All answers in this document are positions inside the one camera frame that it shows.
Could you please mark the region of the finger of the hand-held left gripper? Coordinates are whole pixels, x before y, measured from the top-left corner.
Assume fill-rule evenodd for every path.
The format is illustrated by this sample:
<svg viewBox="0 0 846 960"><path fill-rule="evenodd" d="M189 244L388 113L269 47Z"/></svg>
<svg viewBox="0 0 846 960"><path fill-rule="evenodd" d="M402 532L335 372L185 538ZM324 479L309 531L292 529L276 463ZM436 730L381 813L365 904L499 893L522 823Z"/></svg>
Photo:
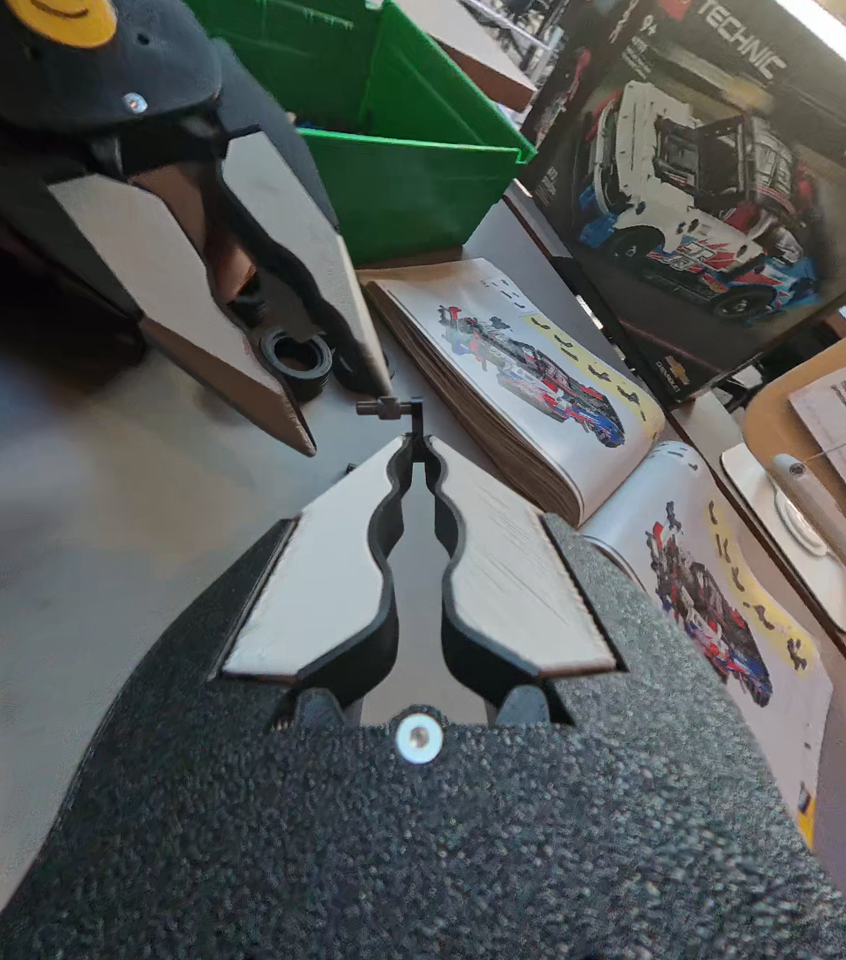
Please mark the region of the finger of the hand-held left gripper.
<svg viewBox="0 0 846 960"><path fill-rule="evenodd" d="M100 174L48 191L140 308L153 346L251 424L315 455L296 402L218 301L201 253L161 198Z"/></svg>
<svg viewBox="0 0 846 960"><path fill-rule="evenodd" d="M284 284L307 324L385 385L384 351L305 138L295 128L208 128L205 144L214 228Z"/></svg>

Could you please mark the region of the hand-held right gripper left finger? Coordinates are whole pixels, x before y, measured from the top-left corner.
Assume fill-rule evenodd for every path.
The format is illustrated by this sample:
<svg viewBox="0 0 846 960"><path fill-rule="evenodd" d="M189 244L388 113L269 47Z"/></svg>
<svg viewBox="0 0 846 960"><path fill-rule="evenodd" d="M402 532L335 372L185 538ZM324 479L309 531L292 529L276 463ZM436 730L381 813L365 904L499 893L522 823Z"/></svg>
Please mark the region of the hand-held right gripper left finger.
<svg viewBox="0 0 846 960"><path fill-rule="evenodd" d="M390 554L405 531L411 437L394 438L289 524L220 661L226 679L329 690L350 706L397 656Z"/></svg>

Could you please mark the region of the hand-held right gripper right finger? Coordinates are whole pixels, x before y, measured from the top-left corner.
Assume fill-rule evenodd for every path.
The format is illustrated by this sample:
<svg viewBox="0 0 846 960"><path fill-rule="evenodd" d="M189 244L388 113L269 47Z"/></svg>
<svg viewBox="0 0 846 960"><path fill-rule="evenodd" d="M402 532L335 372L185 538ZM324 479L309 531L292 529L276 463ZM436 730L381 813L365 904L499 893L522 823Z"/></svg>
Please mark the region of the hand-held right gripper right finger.
<svg viewBox="0 0 846 960"><path fill-rule="evenodd" d="M425 453L448 557L441 645L453 678L494 712L523 687L565 712L557 682L617 673L620 658L544 513L445 441L425 438Z"/></svg>

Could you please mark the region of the green plastic bin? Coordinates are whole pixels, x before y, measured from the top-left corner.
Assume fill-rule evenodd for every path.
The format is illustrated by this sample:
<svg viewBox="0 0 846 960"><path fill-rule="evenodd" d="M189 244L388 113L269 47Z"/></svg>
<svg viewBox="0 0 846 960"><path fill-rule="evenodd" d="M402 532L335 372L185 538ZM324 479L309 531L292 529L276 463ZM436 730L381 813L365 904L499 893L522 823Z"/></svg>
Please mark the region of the green plastic bin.
<svg viewBox="0 0 846 960"><path fill-rule="evenodd" d="M462 246L536 156L395 2L188 6L294 115L356 266Z"/></svg>

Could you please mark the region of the grey desk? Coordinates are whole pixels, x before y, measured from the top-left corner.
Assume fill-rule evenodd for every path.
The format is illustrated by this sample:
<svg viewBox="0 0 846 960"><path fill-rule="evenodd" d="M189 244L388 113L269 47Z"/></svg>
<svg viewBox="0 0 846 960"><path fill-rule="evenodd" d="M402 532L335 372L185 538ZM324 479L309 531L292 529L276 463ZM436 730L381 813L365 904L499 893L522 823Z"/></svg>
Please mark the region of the grey desk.
<svg viewBox="0 0 846 960"><path fill-rule="evenodd" d="M509 274L587 349L620 360L501 201L462 249ZM307 407L307 459L237 416L161 354L64 342L36 309L0 305L0 911L51 825L91 734L141 656L275 521L400 432L352 410L335 381ZM442 662L439 584L422 471L392 554L401 639L366 701L382 723L422 702L484 723L483 702ZM834 687L818 780L815 850L846 894L846 656L771 546L744 529L747 562L816 637Z"/></svg>

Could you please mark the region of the open instruction booklet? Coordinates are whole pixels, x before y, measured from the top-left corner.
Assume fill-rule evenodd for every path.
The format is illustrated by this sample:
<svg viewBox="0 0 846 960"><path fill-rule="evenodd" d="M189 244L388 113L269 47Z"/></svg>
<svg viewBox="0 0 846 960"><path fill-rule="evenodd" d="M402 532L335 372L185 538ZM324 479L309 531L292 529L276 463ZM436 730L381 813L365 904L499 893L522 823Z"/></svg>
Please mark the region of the open instruction booklet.
<svg viewBox="0 0 846 960"><path fill-rule="evenodd" d="M682 630L736 702L813 846L833 685L813 636L759 582L741 522L665 416L491 262L365 270L404 350L499 469L492 503L580 530Z"/></svg>

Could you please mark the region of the tan rounded table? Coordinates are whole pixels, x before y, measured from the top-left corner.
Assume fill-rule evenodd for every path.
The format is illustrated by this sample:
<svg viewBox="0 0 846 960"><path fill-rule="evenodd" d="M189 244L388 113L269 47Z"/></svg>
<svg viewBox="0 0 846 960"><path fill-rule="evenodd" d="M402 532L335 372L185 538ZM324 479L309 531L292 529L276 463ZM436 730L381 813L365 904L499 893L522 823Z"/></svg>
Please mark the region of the tan rounded table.
<svg viewBox="0 0 846 960"><path fill-rule="evenodd" d="M792 410L789 398L797 390L843 367L846 367L846 338L770 383L750 403L743 421L742 433L746 445L762 467L767 467L772 457L777 454L803 456L819 451L819 446L809 430ZM813 471L846 516L846 485L839 479L836 470L831 465L818 463L813 467ZM815 599L762 520L756 521L754 531L813 616L846 657L846 633L836 627L823 606Z"/></svg>

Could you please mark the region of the black toy car box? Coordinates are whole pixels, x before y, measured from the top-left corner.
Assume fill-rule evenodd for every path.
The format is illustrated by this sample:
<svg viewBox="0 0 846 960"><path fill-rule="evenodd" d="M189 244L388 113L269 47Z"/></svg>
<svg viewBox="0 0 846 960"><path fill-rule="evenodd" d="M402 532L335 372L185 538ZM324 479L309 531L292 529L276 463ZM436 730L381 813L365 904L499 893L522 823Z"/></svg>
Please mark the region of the black toy car box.
<svg viewBox="0 0 846 960"><path fill-rule="evenodd" d="M846 304L846 25L578 2L524 132L560 271L676 405Z"/></svg>

